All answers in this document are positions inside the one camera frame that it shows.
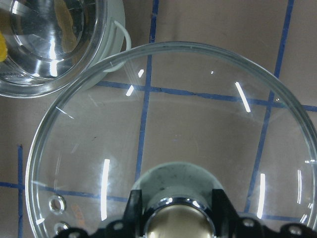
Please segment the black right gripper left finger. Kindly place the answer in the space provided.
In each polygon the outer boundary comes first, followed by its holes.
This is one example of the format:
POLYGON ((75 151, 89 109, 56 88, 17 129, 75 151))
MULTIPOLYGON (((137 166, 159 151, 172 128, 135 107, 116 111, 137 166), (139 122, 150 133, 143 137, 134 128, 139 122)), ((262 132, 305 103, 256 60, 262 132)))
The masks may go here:
POLYGON ((130 195, 123 213, 124 223, 130 228, 137 228, 143 212, 142 190, 134 189, 130 195))

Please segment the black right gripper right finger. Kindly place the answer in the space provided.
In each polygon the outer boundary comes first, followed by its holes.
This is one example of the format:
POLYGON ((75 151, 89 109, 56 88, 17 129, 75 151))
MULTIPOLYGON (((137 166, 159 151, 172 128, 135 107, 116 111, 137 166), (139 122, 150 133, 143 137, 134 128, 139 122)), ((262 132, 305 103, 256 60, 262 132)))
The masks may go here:
POLYGON ((239 215, 223 189, 212 190, 211 210, 215 227, 234 227, 239 219, 239 215))

